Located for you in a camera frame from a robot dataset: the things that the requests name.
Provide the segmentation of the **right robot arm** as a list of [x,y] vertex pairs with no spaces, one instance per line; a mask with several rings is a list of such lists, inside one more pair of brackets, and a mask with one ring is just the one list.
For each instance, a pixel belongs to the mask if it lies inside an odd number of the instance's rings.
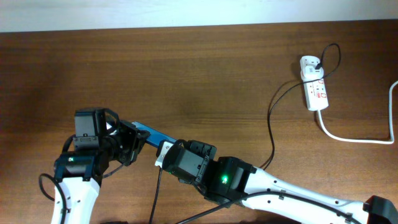
[[216,147],[198,141],[164,141],[156,165],[190,184],[217,209],[233,204],[276,213],[300,223],[397,223],[397,209],[382,197],[344,200],[284,182],[236,157],[215,161]]

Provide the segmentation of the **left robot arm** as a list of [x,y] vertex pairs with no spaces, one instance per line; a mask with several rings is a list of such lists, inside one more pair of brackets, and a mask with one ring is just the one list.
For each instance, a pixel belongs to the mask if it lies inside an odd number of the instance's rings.
[[107,108],[77,110],[74,119],[75,134],[54,164],[52,223],[89,223],[109,163],[131,165],[150,136]]

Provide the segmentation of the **blue Samsung Galaxy smartphone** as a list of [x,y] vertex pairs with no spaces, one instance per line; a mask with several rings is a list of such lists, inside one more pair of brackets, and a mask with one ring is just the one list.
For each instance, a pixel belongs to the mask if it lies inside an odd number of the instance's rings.
[[146,126],[140,122],[134,121],[134,122],[132,122],[132,124],[137,129],[139,129],[141,131],[148,131],[150,133],[149,137],[146,140],[146,143],[153,147],[158,148],[161,145],[161,143],[164,141],[171,142],[171,143],[174,143],[176,141],[176,139],[174,139],[166,134],[163,134],[149,126]]

